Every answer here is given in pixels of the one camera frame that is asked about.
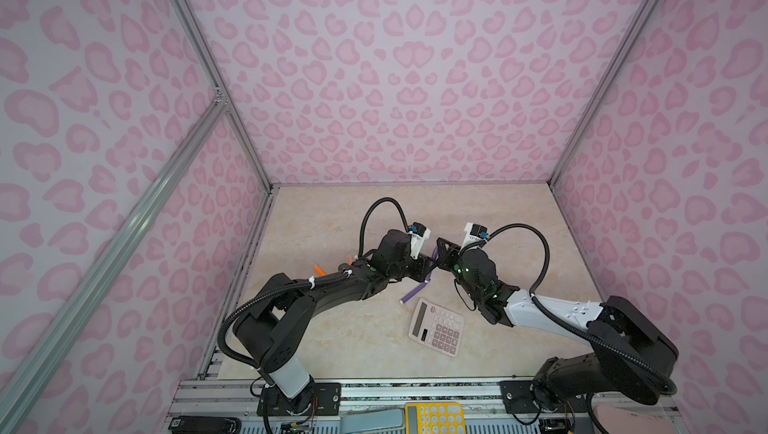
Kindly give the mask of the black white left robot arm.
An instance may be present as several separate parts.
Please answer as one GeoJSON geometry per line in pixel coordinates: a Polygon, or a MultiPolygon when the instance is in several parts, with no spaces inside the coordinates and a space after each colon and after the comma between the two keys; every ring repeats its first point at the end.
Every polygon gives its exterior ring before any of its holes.
{"type": "Polygon", "coordinates": [[[314,380],[297,357],[310,321],[342,304],[371,298],[405,278],[423,281],[436,266],[422,253],[431,231],[415,223],[389,230],[376,249],[321,277],[273,275],[259,293],[236,308],[217,333],[219,350],[254,368],[281,397],[303,407],[314,380]]]}

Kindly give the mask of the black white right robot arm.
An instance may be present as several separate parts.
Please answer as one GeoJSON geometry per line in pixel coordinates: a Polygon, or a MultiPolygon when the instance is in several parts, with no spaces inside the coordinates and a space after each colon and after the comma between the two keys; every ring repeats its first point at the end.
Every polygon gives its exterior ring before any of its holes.
{"type": "Polygon", "coordinates": [[[547,359],[530,381],[526,400],[553,410],[572,398],[604,392],[618,392],[643,405],[676,394],[672,372],[677,347],[628,299],[566,301],[507,284],[481,246],[440,238],[436,262],[453,275],[489,324],[538,329],[591,349],[576,357],[547,359]]]}

